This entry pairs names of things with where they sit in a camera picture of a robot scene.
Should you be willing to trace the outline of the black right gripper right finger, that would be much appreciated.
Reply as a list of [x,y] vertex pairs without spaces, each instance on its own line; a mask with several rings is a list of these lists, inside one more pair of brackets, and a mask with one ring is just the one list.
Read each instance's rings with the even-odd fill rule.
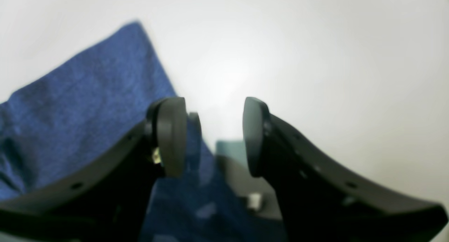
[[358,175],[255,97],[245,99],[250,174],[274,189],[291,242],[429,242],[448,224],[443,204]]

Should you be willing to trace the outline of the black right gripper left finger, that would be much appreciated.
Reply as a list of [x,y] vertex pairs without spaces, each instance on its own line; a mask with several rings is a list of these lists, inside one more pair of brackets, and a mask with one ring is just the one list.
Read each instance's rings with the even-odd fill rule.
[[1,232],[47,242],[136,242],[152,188],[184,170],[187,112],[183,97],[147,110],[115,146],[73,174],[1,202]]

